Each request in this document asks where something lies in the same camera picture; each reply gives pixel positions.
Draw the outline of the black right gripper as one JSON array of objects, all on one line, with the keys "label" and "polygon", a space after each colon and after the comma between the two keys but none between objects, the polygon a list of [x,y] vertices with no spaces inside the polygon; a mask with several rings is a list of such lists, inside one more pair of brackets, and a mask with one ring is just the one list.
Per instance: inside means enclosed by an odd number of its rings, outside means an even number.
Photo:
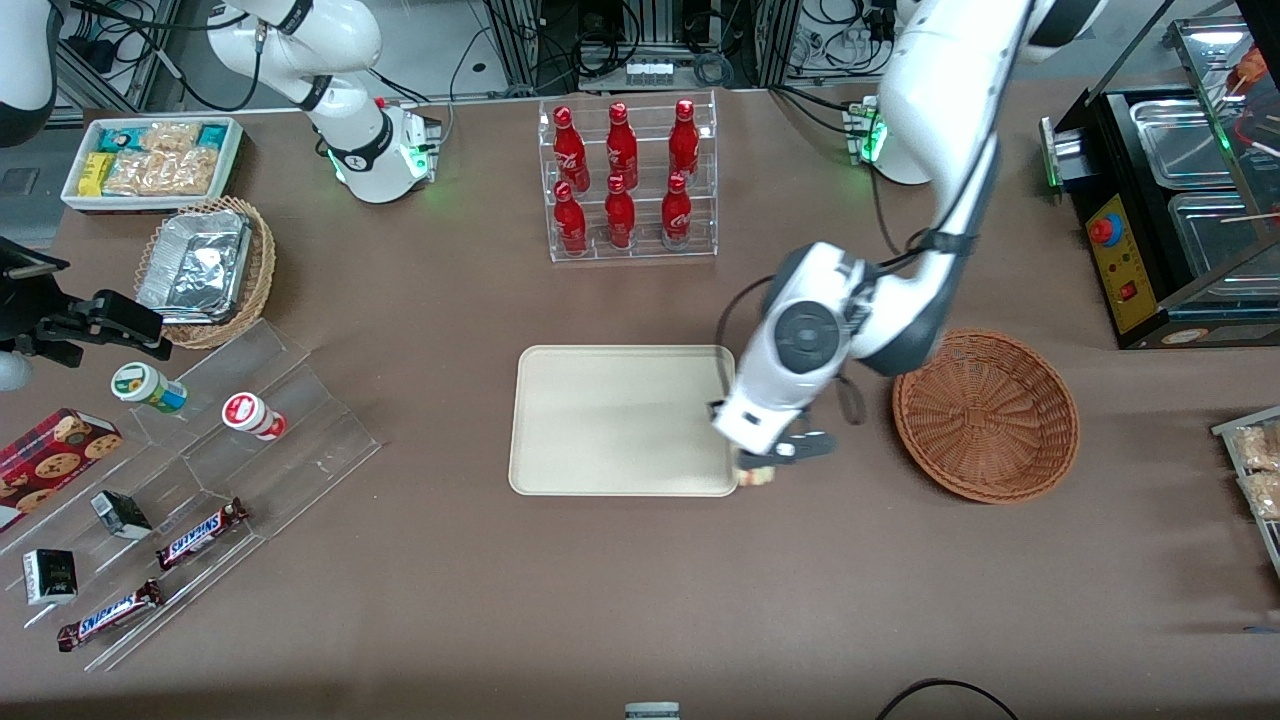
[{"label": "black right gripper", "polygon": [[[15,354],[45,357],[78,368],[84,350],[74,340],[91,336],[101,345],[137,350],[159,361],[172,357],[173,343],[163,336],[163,316],[114,290],[100,290],[90,300],[90,322],[70,307],[54,274],[69,268],[60,258],[1,240],[1,342]],[[65,316],[70,320],[44,320]]]}]

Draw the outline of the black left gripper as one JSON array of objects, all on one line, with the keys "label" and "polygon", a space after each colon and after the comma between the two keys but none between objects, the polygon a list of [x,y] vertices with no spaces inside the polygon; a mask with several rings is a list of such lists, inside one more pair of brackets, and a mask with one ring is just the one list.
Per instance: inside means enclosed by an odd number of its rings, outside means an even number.
[{"label": "black left gripper", "polygon": [[831,455],[836,448],[836,439],[823,430],[785,432],[780,434],[765,456],[736,452],[735,466],[740,471],[755,471],[768,466],[787,466]]}]

